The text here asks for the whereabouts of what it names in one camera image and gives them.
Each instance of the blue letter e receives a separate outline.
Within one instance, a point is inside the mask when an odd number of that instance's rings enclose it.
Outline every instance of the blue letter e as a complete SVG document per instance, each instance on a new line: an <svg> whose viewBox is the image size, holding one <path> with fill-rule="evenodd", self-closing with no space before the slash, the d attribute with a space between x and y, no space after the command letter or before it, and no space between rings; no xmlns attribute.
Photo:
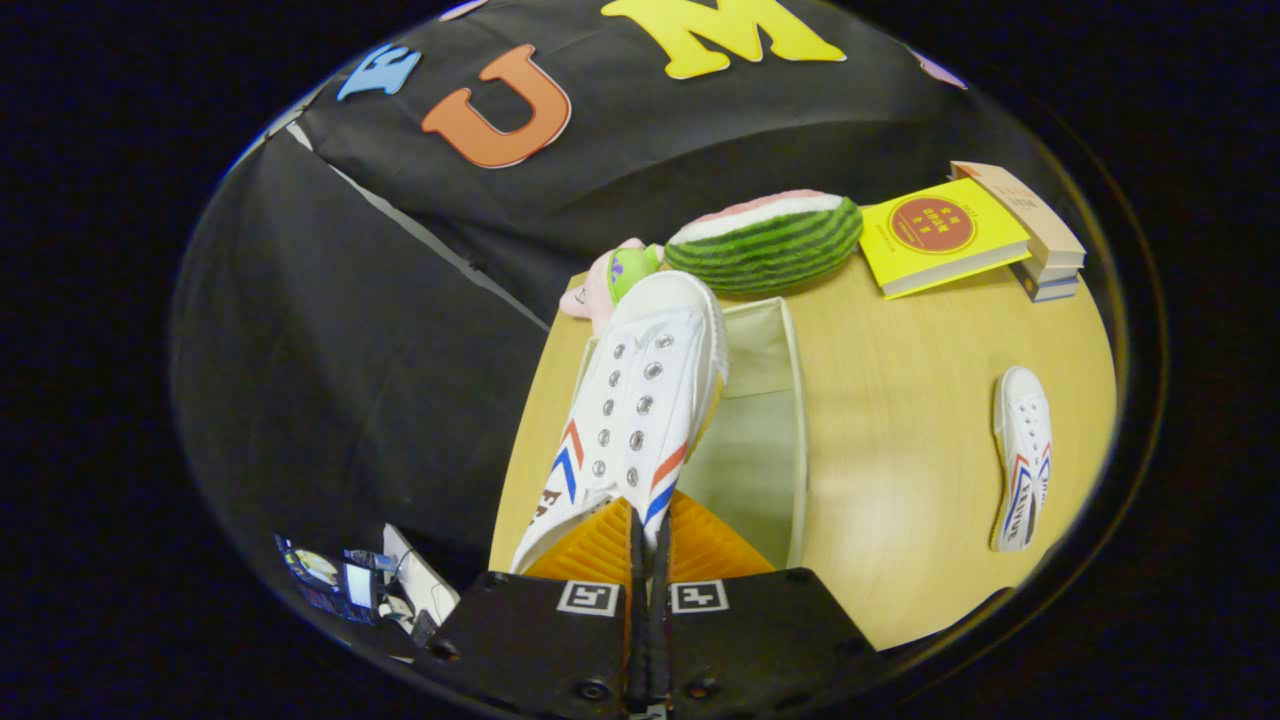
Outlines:
<svg viewBox="0 0 1280 720"><path fill-rule="evenodd" d="M392 50L390 45L383 45L370 53L367 58L356 65L356 70L351 73L342 90L338 91L338 100L352 92L376 90L379 87L387 95L399 92L401 86L404 85L404 78L408 77L408 73L413 70L413 65L417 64L419 58L422 56L421 53L413 53L404 58L406 53L408 53L408 47Z"/></svg>

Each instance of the stack of books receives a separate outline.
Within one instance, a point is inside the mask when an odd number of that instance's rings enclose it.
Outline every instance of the stack of books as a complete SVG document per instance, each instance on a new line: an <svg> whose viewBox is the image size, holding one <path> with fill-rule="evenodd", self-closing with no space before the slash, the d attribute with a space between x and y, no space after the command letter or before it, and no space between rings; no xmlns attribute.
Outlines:
<svg viewBox="0 0 1280 720"><path fill-rule="evenodd" d="M970 178L1018 215L1030 234L1030 258L1010 265L1033 302L1075 295L1084 266L1084 246L1057 213L1009 170L980 163L951 163L952 179Z"/></svg>

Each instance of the pink toy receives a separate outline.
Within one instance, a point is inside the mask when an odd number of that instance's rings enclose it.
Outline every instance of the pink toy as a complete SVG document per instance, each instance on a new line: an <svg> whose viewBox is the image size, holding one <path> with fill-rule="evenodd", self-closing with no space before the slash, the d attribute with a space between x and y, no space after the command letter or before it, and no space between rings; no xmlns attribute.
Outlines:
<svg viewBox="0 0 1280 720"><path fill-rule="evenodd" d="M662 259L660 245L645 247L640 238L632 237L596 258L586 273L586 282L566 291L559 307L575 318L590 318L591 333L600 334L618 300L641 278L658 272Z"/></svg>

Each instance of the felt letter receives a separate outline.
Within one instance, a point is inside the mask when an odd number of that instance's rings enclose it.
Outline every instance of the felt letter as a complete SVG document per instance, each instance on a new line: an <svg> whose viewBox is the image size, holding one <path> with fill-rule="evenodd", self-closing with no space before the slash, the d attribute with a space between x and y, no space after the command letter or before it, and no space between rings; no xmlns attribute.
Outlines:
<svg viewBox="0 0 1280 720"><path fill-rule="evenodd" d="M410 54L407 47L392 50L390 45L383 45L356 65L356 70L338 91L338 100L352 92L378 88L381 88L387 95L396 95L421 58L421 53Z"/></svg>
<svg viewBox="0 0 1280 720"><path fill-rule="evenodd" d="M534 117L515 132L502 132L489 124L467 100L471 91L461 88L440 100L422 118L422 132L438 132L481 168L507 168L524 161L552 143L568 124L568 95L530 59L532 45L503 53L480 70L480 79L500 79L520 94L534 109Z"/></svg>
<svg viewBox="0 0 1280 720"><path fill-rule="evenodd" d="M689 0L614 0L600 8L608 17L636 22L667 51L667 74L676 79L723 70L728 55L713 53L694 38L699 35L739 56L759 63L760 29L769 33L769 50L786 60L838 63L844 51L818 37L777 0L718 0L718 9Z"/></svg>

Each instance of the orange letter u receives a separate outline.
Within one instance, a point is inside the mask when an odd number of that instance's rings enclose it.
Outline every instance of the orange letter u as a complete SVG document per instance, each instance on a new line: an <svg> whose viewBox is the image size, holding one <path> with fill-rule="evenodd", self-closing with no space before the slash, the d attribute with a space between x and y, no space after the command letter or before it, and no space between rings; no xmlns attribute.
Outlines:
<svg viewBox="0 0 1280 720"><path fill-rule="evenodd" d="M466 87L451 92L422 118L422 132L440 133L463 158L481 168L508 168L552 143L568 124L568 95L530 58L532 45L512 47L480 70L480 79L500 79L534 109L534 117L515 132L489 124L467 101Z"/></svg>

